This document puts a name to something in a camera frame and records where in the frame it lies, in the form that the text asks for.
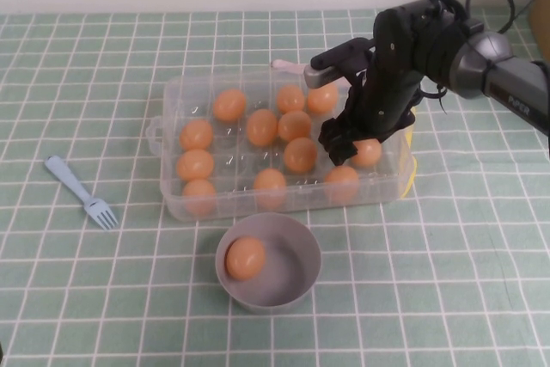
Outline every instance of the brown egg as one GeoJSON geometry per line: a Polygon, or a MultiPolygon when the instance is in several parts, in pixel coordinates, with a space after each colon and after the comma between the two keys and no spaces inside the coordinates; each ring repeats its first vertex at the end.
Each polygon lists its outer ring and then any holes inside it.
{"type": "Polygon", "coordinates": [[[205,179],[214,170],[214,158],[205,150],[188,150],[180,156],[175,168],[182,180],[205,179]]]}
{"type": "Polygon", "coordinates": [[[278,135],[286,142],[296,138],[309,137],[311,118],[304,111],[285,113],[278,120],[278,135]]]}
{"type": "Polygon", "coordinates": [[[243,114],[247,97],[239,89],[224,90],[214,101],[214,117],[224,122],[234,122],[243,114]]]}
{"type": "Polygon", "coordinates": [[[359,175],[355,169],[341,165],[331,169],[325,176],[325,183],[334,184],[325,188],[325,194],[335,204],[350,202],[359,190],[359,175]]]}
{"type": "Polygon", "coordinates": [[[277,117],[268,109],[258,109],[247,121],[247,137],[252,145],[267,146],[277,137],[277,117]]]}
{"type": "Polygon", "coordinates": [[[286,179],[281,171],[268,168],[256,175],[254,189],[258,191],[270,191],[269,193],[256,194],[256,202],[268,210],[275,210],[284,203],[286,179]]]}
{"type": "Polygon", "coordinates": [[[266,249],[262,241],[243,236],[234,241],[225,256],[225,268],[229,275],[244,281],[257,276],[266,263],[266,249]]]}
{"type": "Polygon", "coordinates": [[[211,197],[216,189],[207,180],[191,180],[183,187],[183,196],[186,197],[185,208],[196,217],[210,214],[216,206],[216,200],[211,197]]]}
{"type": "Polygon", "coordinates": [[[214,130],[205,119],[195,119],[183,127],[180,146],[183,150],[205,150],[212,143],[214,130]]]}
{"type": "Polygon", "coordinates": [[[382,157],[382,145],[378,139],[365,139],[353,143],[357,148],[357,154],[351,157],[351,163],[356,167],[372,167],[382,157]]]}
{"type": "Polygon", "coordinates": [[[317,147],[310,138],[296,138],[284,148],[284,165],[292,172],[303,174],[315,166],[317,147]]]}
{"type": "Polygon", "coordinates": [[[331,112],[338,103],[338,87],[329,83],[318,89],[310,89],[308,93],[308,110],[311,113],[323,114],[331,112]]]}
{"type": "Polygon", "coordinates": [[[306,103],[302,89],[297,85],[284,85],[277,95],[277,107],[281,113],[301,111],[306,103]]]}

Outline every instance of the plastic fork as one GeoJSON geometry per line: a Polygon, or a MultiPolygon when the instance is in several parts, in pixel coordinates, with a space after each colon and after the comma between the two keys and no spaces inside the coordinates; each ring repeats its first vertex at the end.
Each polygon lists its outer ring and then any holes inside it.
{"type": "Polygon", "coordinates": [[[119,225],[109,205],[103,199],[92,197],[59,156],[48,157],[44,164],[82,201],[84,210],[100,227],[108,230],[119,225]]]}

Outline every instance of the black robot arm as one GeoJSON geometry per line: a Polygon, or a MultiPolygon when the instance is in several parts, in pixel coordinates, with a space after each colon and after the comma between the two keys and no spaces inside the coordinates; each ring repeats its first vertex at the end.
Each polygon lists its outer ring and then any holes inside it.
{"type": "Polygon", "coordinates": [[[449,89],[490,96],[548,134],[548,65],[513,55],[507,38],[485,30],[456,0],[420,0],[377,15],[373,39],[355,38],[311,59],[310,88],[340,77],[351,87],[342,113],[325,121],[319,142],[335,165],[357,153],[354,141],[380,142],[411,125],[411,109],[449,89]],[[440,88],[420,88],[428,77],[440,88]]]}

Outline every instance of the fork handle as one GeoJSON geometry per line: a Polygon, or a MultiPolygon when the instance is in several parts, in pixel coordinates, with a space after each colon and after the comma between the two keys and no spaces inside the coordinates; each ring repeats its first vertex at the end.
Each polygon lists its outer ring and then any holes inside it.
{"type": "Polygon", "coordinates": [[[86,203],[86,201],[92,198],[83,187],[83,184],[80,183],[67,164],[65,164],[59,156],[49,156],[44,164],[46,168],[63,182],[83,203],[86,203]]]}

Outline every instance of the egg carton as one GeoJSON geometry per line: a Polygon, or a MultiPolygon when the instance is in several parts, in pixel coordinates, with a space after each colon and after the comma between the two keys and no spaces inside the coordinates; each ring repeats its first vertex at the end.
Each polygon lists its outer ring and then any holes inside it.
{"type": "MultiPolygon", "coordinates": [[[[303,211],[343,205],[331,199],[330,190],[345,190],[346,184],[324,183],[325,175],[334,165],[317,142],[317,137],[322,123],[338,116],[343,109],[348,92],[345,84],[337,84],[338,104],[331,113],[310,114],[310,137],[317,145],[317,159],[315,167],[306,174],[295,174],[285,167],[283,153],[286,143],[280,138],[266,148],[257,148],[248,142],[248,117],[254,111],[265,108],[280,118],[282,114],[277,108],[277,93],[286,84],[299,85],[305,95],[308,93],[301,75],[270,67],[182,76],[166,84],[162,116],[151,120],[146,137],[151,152],[161,158],[160,190],[175,218],[181,221],[205,220],[266,211],[257,200],[259,196],[269,196],[269,192],[253,189],[255,176],[265,168],[280,170],[286,179],[284,202],[275,211],[303,211]],[[245,94],[247,107],[238,121],[223,123],[212,114],[213,102],[224,90],[233,88],[245,94]],[[209,181],[217,192],[214,196],[190,199],[182,196],[186,183],[177,175],[176,163],[183,153],[179,141],[181,129],[193,119],[207,119],[213,127],[214,140],[208,151],[214,158],[214,171],[209,181]],[[212,205],[210,212],[200,217],[193,215],[190,211],[197,203],[212,205]]],[[[359,178],[357,193],[345,205],[378,204],[401,198],[412,183],[415,165],[406,131],[395,133],[382,144],[382,157],[375,166],[355,168],[359,178]]]]}

